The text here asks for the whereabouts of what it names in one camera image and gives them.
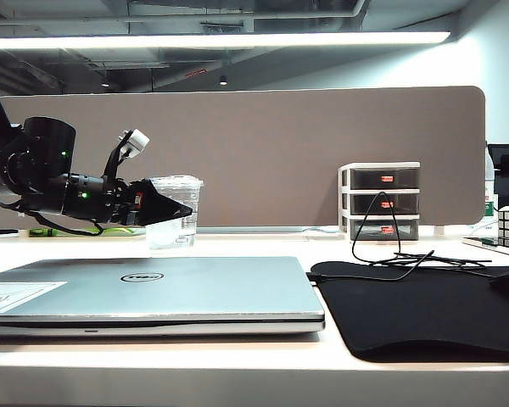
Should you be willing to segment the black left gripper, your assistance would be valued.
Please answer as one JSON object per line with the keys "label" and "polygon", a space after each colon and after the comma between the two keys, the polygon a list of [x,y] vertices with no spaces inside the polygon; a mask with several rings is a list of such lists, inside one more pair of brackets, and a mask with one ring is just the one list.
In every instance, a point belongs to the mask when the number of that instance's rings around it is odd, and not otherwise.
{"label": "black left gripper", "polygon": [[149,179],[126,184],[122,179],[70,174],[61,214],[78,220],[147,226],[188,217],[193,209],[158,193]]}

